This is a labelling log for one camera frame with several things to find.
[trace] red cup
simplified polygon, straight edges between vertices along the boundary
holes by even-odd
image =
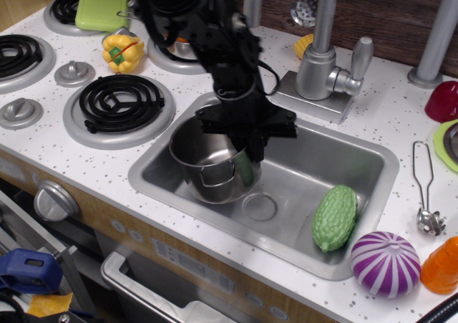
[[[438,85],[424,111],[437,122],[458,119],[458,82],[448,81]]]

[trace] white countertop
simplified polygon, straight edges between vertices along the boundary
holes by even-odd
[[[182,211],[135,191],[127,180],[127,172],[154,140],[125,150],[95,150],[73,141],[62,122],[65,103],[77,89],[57,86],[54,73],[63,64],[75,60],[89,62],[96,70],[96,77],[112,74],[102,58],[104,35],[66,37],[55,34],[45,27],[42,14],[43,10],[38,11],[0,33],[41,37],[52,45],[57,54],[54,69],[44,79],[26,89],[0,95],[0,107],[25,97],[40,102],[44,108],[43,118],[31,127],[23,130],[0,129],[0,148],[89,193],[97,194],[133,216],[338,321],[416,322],[447,298],[433,294],[418,284],[405,297],[383,299],[370,295],[357,284],[355,278],[345,281],[320,279],[210,224],[197,221]],[[134,21],[131,31],[145,43],[148,40],[140,23]],[[288,70],[297,71],[300,61],[293,51],[297,36],[263,27],[254,33],[262,38],[263,60],[281,77]],[[351,51],[337,49],[338,66],[348,69],[350,59]],[[447,229],[438,237],[424,235],[416,227],[420,196],[411,171],[411,149],[415,140],[425,140],[432,147],[432,135],[439,123],[430,120],[424,113],[424,106],[432,91],[409,84],[407,73],[410,69],[402,64],[374,58],[366,73],[361,94],[355,98],[348,117],[341,125],[301,113],[298,116],[317,125],[383,145],[397,156],[399,174],[377,229],[397,233],[407,239],[423,262],[449,237],[458,234],[458,173],[448,169],[433,152],[435,180],[431,187],[430,206],[432,210],[440,211]],[[195,98],[212,90],[208,74],[168,73],[146,57],[134,74],[156,79],[171,91],[176,105],[175,118]],[[264,74],[263,81],[266,90],[274,85],[274,78],[269,74]],[[458,322],[458,316],[449,322]]]

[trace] silver stove knob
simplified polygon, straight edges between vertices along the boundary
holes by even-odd
[[[63,221],[76,216],[79,206],[63,187],[50,180],[43,180],[34,199],[36,214],[45,221]]]
[[[56,83],[63,87],[81,87],[91,82],[94,77],[95,70],[92,65],[74,60],[62,65],[54,73]]]
[[[19,130],[33,125],[42,116],[43,107],[37,101],[22,97],[0,109],[0,126],[7,130]]]

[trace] sink drain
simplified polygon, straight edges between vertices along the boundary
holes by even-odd
[[[267,221],[275,215],[277,205],[270,196],[256,194],[246,198],[243,203],[243,210],[248,217],[255,221]]]

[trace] green vegetable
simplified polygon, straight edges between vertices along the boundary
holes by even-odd
[[[313,217],[313,240],[322,252],[334,251],[348,241],[356,223],[356,194],[346,185],[329,190]]]

